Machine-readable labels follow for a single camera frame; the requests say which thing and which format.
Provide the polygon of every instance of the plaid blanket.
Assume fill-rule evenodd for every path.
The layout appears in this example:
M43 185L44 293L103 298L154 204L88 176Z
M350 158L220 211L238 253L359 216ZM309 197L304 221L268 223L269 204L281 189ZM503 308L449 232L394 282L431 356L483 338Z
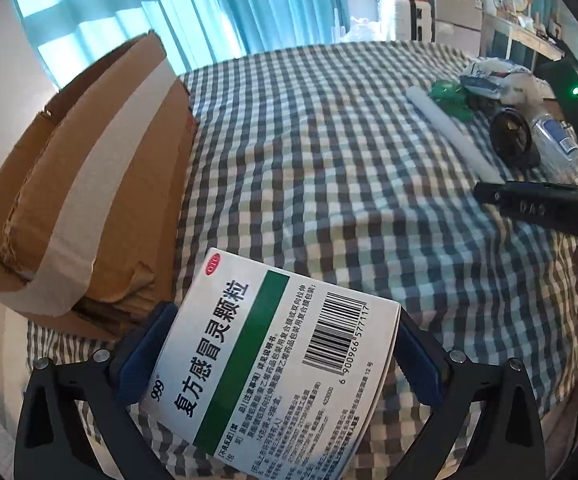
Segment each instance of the plaid blanket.
M199 131L179 223L176 301L210 247L403 304L445 349L520 358L540 414L578 378L571 237L501 218L471 195L476 176L406 99L470 60L437 44L348 43L280 50L184 76ZM509 180L487 120L457 123ZM529 176L543 180L540 173ZM29 323L29 366L82 360L101 343ZM82 416L98 440L87 406ZM236 471L138 407L132 416L172 474ZM466 450L470 417L447 465ZM346 473L384 478L429 416L396 364Z

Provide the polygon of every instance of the green plastic bag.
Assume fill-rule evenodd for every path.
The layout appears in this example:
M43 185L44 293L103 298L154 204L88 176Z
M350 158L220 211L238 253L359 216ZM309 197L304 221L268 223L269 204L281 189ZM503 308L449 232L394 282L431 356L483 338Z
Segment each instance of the green plastic bag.
M464 123L473 119L473 114L467 107L467 92L457 81L438 79L429 92L429 97L448 116Z

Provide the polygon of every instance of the storage box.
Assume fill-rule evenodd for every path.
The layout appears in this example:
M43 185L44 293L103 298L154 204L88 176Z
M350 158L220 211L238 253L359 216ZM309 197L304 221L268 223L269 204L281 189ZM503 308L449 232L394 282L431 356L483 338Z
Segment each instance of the storage box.
M432 7L421 0L380 0L378 19L385 41L422 41L433 37Z
M0 168L0 302L113 340L172 300L195 130L152 32L55 95Z

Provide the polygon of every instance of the barcode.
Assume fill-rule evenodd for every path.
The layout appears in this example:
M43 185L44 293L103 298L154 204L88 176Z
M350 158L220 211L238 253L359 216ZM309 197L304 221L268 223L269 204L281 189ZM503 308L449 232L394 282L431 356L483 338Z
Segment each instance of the barcode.
M364 301L328 292L303 364L342 375Z

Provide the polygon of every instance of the green object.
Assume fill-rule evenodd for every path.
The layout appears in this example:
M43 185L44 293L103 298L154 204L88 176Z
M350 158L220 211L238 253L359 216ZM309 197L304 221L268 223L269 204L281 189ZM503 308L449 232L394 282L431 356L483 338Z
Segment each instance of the green object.
M223 437L288 282L289 276L286 274L268 270L260 285L223 376L209 402L205 418L195 435L194 446L203 448L211 455Z
M438 79L431 88L429 97L448 116L462 122L473 119L473 114L467 107L467 93L460 83Z

